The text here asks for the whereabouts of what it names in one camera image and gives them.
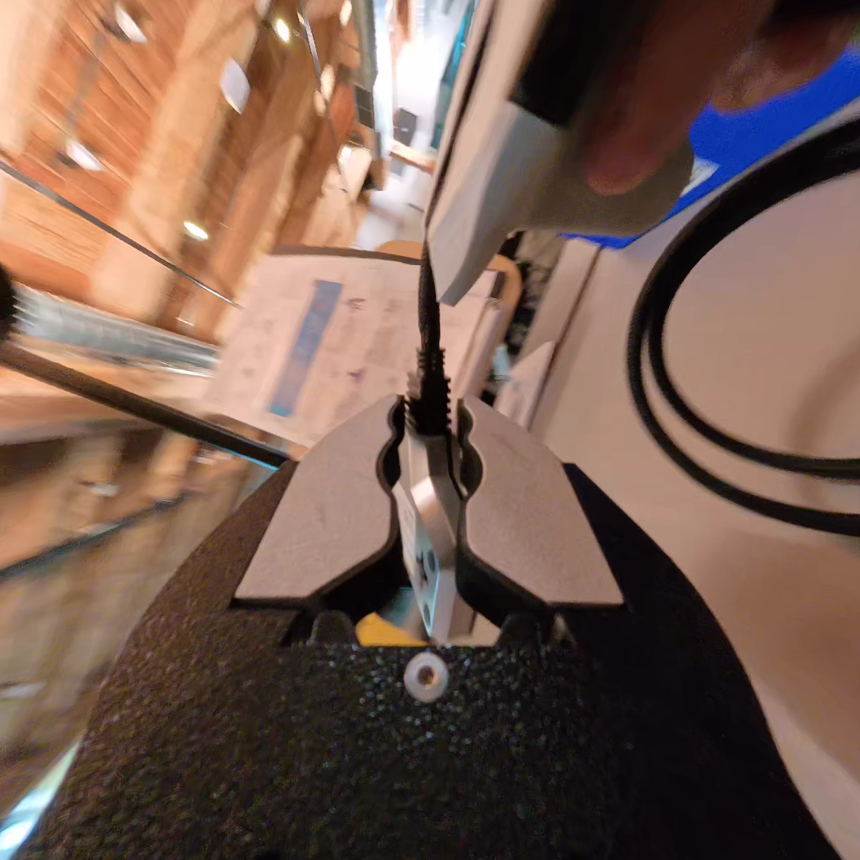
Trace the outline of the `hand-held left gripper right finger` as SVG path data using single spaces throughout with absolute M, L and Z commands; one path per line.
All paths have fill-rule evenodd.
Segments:
M 456 584 L 475 611 L 614 608 L 623 593 L 553 452 L 476 396 L 458 404 Z

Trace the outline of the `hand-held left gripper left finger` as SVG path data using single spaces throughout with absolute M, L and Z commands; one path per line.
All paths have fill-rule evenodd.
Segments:
M 339 424 L 295 470 L 235 594 L 236 604 L 381 604 L 403 565 L 385 458 L 403 431 L 387 395 Z

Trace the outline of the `person's right hand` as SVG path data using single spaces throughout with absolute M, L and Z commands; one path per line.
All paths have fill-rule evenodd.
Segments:
M 685 140 L 709 104 L 735 113 L 797 90 L 844 52 L 858 13 L 767 35 L 777 2 L 660 2 L 608 79 L 590 129 L 588 185 L 626 194 Z

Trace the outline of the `wooden chair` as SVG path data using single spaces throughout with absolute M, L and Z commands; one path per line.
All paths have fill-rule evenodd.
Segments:
M 375 253 L 401 257 L 418 262 L 421 259 L 422 242 L 411 240 L 392 240 L 384 242 L 374 249 Z M 502 320 L 506 326 L 512 322 L 523 291 L 522 277 L 516 264 L 507 257 L 497 254 L 490 262 L 485 274 L 492 281 L 491 287 L 484 292 L 501 310 Z

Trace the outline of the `black metal bar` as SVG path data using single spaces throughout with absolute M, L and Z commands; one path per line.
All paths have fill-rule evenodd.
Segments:
M 270 469 L 279 469 L 291 460 L 288 454 L 272 446 L 70 369 L 7 342 L 1 347 L 1 364 L 10 371 L 53 388 L 129 414 Z

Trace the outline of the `blue plastic bin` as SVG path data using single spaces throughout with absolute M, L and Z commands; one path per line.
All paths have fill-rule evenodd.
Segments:
M 859 96 L 859 47 L 853 41 L 820 77 L 739 113 L 706 107 L 692 124 L 691 178 L 664 221 L 829 120 Z

